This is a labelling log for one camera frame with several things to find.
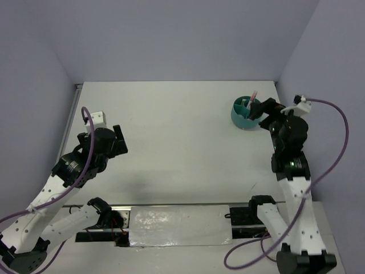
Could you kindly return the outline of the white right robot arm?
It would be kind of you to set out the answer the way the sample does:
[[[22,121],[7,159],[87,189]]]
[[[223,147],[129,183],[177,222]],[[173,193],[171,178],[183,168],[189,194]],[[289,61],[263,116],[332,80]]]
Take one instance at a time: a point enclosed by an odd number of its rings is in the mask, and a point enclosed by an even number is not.
[[[277,244],[275,249],[280,273],[329,273],[337,265],[322,240],[309,190],[311,173],[302,151],[309,130],[302,115],[311,109],[304,99],[294,107],[285,107],[269,98],[250,105],[250,119],[267,117],[259,126],[270,132],[274,153],[271,170],[283,191],[288,220],[284,221],[271,196],[253,196],[248,217],[253,223],[263,222]]]

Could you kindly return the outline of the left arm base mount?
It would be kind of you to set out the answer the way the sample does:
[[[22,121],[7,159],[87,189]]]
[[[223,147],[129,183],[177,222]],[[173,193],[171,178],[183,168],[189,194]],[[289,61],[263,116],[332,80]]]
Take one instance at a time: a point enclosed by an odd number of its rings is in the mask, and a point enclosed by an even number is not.
[[[116,247],[130,246],[130,209],[113,208],[101,198],[93,198],[87,202],[87,205],[93,206],[101,215],[96,224],[76,234],[76,243],[111,242]]]

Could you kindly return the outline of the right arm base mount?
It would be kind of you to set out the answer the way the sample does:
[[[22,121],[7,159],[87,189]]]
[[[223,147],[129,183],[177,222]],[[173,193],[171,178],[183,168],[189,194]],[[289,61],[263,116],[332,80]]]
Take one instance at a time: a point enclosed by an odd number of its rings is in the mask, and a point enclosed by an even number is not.
[[[233,239],[261,238],[267,232],[263,222],[252,217],[247,205],[230,206],[224,217],[230,220]]]

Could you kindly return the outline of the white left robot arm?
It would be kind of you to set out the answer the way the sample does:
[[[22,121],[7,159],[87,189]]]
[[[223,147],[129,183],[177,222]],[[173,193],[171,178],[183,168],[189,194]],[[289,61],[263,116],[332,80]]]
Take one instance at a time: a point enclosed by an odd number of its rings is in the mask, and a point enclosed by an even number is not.
[[[60,157],[41,192],[1,232],[2,264],[9,273],[32,273],[47,255],[80,230],[121,228],[121,214],[101,198],[92,198],[68,216],[53,222],[68,200],[89,181],[103,172],[110,159],[126,154],[127,145],[120,126],[105,126],[78,134],[79,144]]]

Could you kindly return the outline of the pink pen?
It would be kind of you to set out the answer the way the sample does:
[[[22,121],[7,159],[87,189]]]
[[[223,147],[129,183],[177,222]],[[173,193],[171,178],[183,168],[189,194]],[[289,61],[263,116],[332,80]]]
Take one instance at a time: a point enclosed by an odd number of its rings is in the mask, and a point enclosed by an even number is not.
[[[256,96],[257,96],[257,92],[256,92],[256,91],[254,91],[254,92],[253,92],[253,94],[251,95],[250,99],[248,100],[247,105],[246,105],[246,108],[247,108],[248,110],[250,109],[251,104],[255,101]]]

